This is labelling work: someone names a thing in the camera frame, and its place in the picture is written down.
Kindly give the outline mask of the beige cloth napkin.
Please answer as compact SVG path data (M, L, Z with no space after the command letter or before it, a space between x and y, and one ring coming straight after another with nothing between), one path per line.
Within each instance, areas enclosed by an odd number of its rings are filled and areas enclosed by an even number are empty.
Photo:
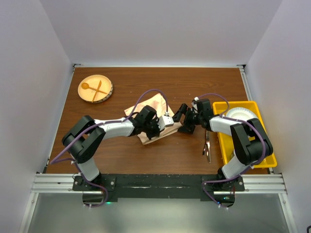
M136 117L137 114L135 114L135 112L138 112L138 117L141 117L140 112L143 109L143 107L145 107L147 105L152 107L156 111L156 116L154 116L153 119L160 118L166 112L165 99L163 98L163 96L160 93L158 93L158 94L154 95L153 97L151 97L150 99L145 100L143 102L140 102L136 106L136 108L133 112L132 118ZM181 126L182 126L182 124L180 122L175 122L173 126L167 127L161 131L161 133L163 133L163 136L161 138L164 138L164 137L169 136L173 133L176 133ZM140 134L138 134L138 138L141 140L143 145L147 145L147 144L150 144L154 141L157 141L157 140L149 140L146 136L146 133L144 132L144 128L143 128L142 132Z

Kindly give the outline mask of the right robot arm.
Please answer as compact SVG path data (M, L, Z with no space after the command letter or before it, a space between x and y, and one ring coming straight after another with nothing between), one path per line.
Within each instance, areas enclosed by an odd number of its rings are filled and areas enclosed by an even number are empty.
M207 183L216 183L218 188L227 191L252 166L261 163L267 156L273 154L272 143L257 118L249 120L234 119L215 114L209 99L194 99L192 107L183 103L174 114L173 120L179 122L184 116L181 133L192 134L197 125L208 132L224 133L233 141L233 158L218 170L217 178Z

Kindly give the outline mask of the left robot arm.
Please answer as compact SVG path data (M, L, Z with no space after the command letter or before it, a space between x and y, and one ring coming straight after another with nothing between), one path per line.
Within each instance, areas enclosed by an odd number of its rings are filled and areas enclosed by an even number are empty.
M165 120L166 116L158 117L155 109L149 105L144 106L135 116L115 120L95 120L86 115L62 138L62 144L84 175L84 186L89 190L96 190L102 184L102 179L93 156L101 142L140 133L146 133L147 138L152 139L166 128Z

